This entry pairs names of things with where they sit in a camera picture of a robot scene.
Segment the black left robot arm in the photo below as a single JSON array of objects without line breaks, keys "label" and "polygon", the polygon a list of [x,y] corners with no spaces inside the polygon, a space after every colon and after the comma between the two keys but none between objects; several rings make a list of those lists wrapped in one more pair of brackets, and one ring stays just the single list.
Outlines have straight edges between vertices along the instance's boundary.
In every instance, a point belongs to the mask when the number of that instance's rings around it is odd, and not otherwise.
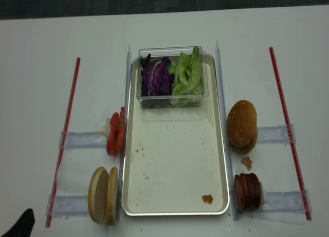
[{"label": "black left robot arm", "polygon": [[33,209],[24,211],[16,223],[2,237],[30,237],[35,225]]}]

